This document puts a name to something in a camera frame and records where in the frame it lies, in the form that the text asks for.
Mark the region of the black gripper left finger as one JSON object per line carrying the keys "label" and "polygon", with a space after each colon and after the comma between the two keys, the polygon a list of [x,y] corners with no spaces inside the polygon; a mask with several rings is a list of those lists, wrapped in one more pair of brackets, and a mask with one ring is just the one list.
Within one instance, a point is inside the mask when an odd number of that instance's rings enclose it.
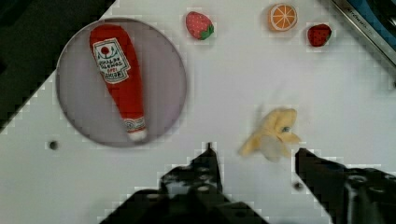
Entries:
{"label": "black gripper left finger", "polygon": [[160,193],[171,200],[193,200],[211,189],[223,192],[218,156],[211,142],[189,164],[172,168],[160,178]]}

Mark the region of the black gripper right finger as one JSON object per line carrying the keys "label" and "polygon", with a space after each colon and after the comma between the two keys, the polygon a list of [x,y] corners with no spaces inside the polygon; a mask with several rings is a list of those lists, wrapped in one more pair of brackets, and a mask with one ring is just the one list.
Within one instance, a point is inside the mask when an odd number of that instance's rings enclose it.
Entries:
{"label": "black gripper right finger", "polygon": [[295,154],[295,172],[332,224],[396,224],[394,175],[375,168],[347,168],[305,148]]}

